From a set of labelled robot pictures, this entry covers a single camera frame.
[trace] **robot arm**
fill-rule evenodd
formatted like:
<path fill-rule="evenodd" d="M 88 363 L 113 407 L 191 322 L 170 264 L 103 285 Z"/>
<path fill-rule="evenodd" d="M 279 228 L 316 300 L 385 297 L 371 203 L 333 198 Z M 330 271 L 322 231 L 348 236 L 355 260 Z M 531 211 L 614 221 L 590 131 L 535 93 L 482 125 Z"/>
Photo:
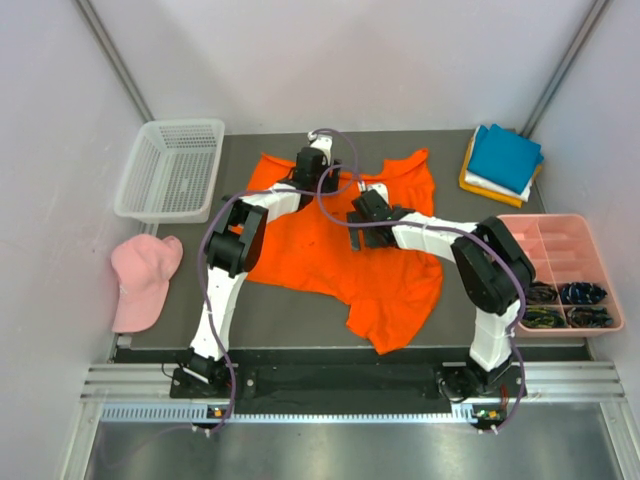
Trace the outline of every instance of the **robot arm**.
<path fill-rule="evenodd" d="M 306 207 L 311 196 L 303 192 L 315 192 L 322 173 L 340 163 L 331 158 L 330 136 L 309 134 L 309 141 L 310 146 L 298 153 L 296 166 L 287 178 L 276 182 L 268 195 L 249 195 L 236 200 L 209 239 L 207 294 L 215 301 L 212 312 L 207 310 L 206 303 L 203 306 L 185 366 L 188 373 L 204 382 L 215 380 L 219 370 L 216 362 L 222 358 L 222 350 L 211 332 L 209 313 L 226 350 L 238 293 L 248 272 L 258 262 L 267 224 Z M 337 190 L 339 170 L 333 170 L 324 182 L 324 192 Z"/>
<path fill-rule="evenodd" d="M 457 265 L 467 295 L 476 306 L 475 336 L 466 368 L 473 378 L 475 390 L 483 393 L 511 364 L 511 346 L 506 331 L 520 308 L 517 291 L 506 273 L 475 242 L 460 233 L 428 227 L 453 228 L 480 238 L 509 265 L 525 288 L 535 277 L 533 265 L 504 223 L 495 217 L 478 224 L 448 222 L 402 207 L 391 207 L 378 189 L 371 187 L 374 186 L 353 201 L 360 221 L 396 220 L 416 226 L 400 224 L 368 229 L 372 230 L 368 233 L 375 236 L 373 240 L 369 239 L 370 244 L 417 250 Z M 351 238 L 354 245 L 353 230 Z"/>

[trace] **folded towel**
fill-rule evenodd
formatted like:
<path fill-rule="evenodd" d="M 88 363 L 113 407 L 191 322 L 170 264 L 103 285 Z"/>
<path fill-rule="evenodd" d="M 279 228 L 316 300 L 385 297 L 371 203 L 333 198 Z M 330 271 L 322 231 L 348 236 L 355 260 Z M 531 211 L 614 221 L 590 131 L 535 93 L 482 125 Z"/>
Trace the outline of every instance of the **folded towel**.
<path fill-rule="evenodd" d="M 493 183 L 489 180 L 482 178 L 475 173 L 471 173 L 467 170 L 464 173 L 464 181 L 469 185 L 475 185 L 476 187 L 486 188 L 487 190 L 491 190 L 492 192 L 501 193 L 502 195 L 507 195 L 509 197 L 518 198 L 523 202 L 529 201 L 529 195 L 531 194 L 531 185 L 533 185 L 533 179 L 529 180 L 527 186 L 524 188 L 521 194 L 517 194 L 508 188 L 501 187 L 500 185 Z"/>
<path fill-rule="evenodd" d="M 469 145 L 467 146 L 467 151 L 464 156 L 464 162 L 462 165 L 462 169 L 460 171 L 460 176 L 458 178 L 458 184 L 460 185 L 460 188 L 462 188 L 463 190 L 467 190 L 468 192 L 476 193 L 478 195 L 491 198 L 498 202 L 506 203 L 507 205 L 511 205 L 513 207 L 518 207 L 518 208 L 522 207 L 522 204 L 524 203 L 523 200 L 515 196 L 515 193 L 513 192 L 511 192 L 511 195 L 504 195 L 502 193 L 489 190 L 487 188 L 483 188 L 477 185 L 472 185 L 470 183 L 467 183 L 465 179 L 466 174 L 469 173 L 467 170 L 467 167 L 469 166 L 469 160 L 471 160 L 471 154 L 473 153 L 473 149 L 475 146 L 476 135 L 480 132 L 481 129 L 484 129 L 485 131 L 487 130 L 485 127 L 476 128 L 475 133 L 469 140 Z M 531 183 L 533 183 L 533 180 L 535 180 L 536 176 L 538 175 L 538 173 L 540 173 L 541 169 L 542 169 L 542 165 L 538 165 L 533 175 L 533 178 L 531 180 Z"/>
<path fill-rule="evenodd" d="M 493 124 L 479 128 L 468 170 L 519 195 L 543 159 L 540 145 Z"/>

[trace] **cap brim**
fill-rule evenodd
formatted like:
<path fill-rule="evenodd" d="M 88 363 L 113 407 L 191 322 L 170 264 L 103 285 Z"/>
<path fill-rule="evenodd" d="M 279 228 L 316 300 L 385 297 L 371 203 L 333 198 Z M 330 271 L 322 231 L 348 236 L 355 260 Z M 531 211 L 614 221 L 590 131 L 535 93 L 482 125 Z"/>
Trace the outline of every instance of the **cap brim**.
<path fill-rule="evenodd" d="M 151 327 L 162 312 L 169 291 L 169 281 L 137 295 L 120 295 L 112 331 L 115 333 L 141 332 Z"/>

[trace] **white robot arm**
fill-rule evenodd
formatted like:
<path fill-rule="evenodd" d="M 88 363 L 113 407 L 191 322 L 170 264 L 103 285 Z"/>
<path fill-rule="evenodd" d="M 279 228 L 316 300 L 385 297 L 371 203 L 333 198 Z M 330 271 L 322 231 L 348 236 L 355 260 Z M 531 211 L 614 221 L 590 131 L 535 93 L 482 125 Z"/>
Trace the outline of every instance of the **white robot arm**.
<path fill-rule="evenodd" d="M 209 244 L 207 294 L 214 299 L 211 313 L 216 332 L 225 349 L 229 345 L 229 327 L 238 292 L 260 255 L 264 228 L 281 216 L 304 208 L 311 197 L 301 192 L 315 192 L 320 175 L 334 164 L 331 157 L 331 136 L 310 133 L 309 142 L 310 146 L 303 148 L 298 154 L 296 167 L 290 178 L 275 183 L 270 189 L 272 193 L 267 195 L 240 197 L 226 215 L 224 224 L 221 222 L 220 227 L 216 228 Z M 326 192 L 337 190 L 338 170 L 333 170 L 333 175 L 325 182 Z M 241 226 L 243 232 L 231 232 L 228 229 L 230 226 Z M 222 358 L 222 351 L 211 332 L 206 303 L 191 348 L 196 355 L 205 359 L 217 361 Z"/>

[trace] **metal pole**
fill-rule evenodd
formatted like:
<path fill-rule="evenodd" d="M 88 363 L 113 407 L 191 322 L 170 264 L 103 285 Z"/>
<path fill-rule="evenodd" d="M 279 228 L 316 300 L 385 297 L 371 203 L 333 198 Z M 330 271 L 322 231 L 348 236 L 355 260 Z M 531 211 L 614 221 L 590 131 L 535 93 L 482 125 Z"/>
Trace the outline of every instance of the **metal pole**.
<path fill-rule="evenodd" d="M 538 126 L 540 119 L 547 111 L 547 108 L 551 104 L 553 97 L 558 92 L 558 89 L 564 82 L 569 70 L 575 63 L 576 58 L 584 48 L 587 40 L 594 32 L 598 22 L 604 15 L 607 7 L 611 3 L 612 0 L 594 0 L 585 16 L 580 28 L 574 35 L 569 47 L 565 51 L 560 63 L 556 67 L 551 79 L 547 83 L 547 86 L 542 91 L 542 95 L 536 102 L 536 106 L 533 108 L 533 111 L 529 115 L 527 122 L 524 125 L 520 135 L 525 138 L 530 138 L 533 134 L 534 130 Z"/>
<path fill-rule="evenodd" d="M 91 33 L 95 37 L 98 45 L 102 52 L 106 55 L 107 60 L 113 67 L 114 72 L 116 73 L 120 83 L 124 87 L 129 99 L 133 103 L 133 106 L 138 111 L 140 118 L 143 122 L 150 122 L 154 120 L 154 116 L 151 113 L 151 110 L 147 106 L 147 103 L 144 101 L 142 94 L 140 93 L 140 89 L 136 85 L 133 77 L 129 73 L 127 66 L 124 61 L 120 57 L 118 50 L 115 45 L 111 41 L 107 30 L 104 25 L 100 21 L 100 17 L 96 13 L 95 8 L 91 4 L 90 0 L 73 0 L 73 3 L 78 7 L 78 11 L 82 15 L 82 18 L 87 22 Z"/>

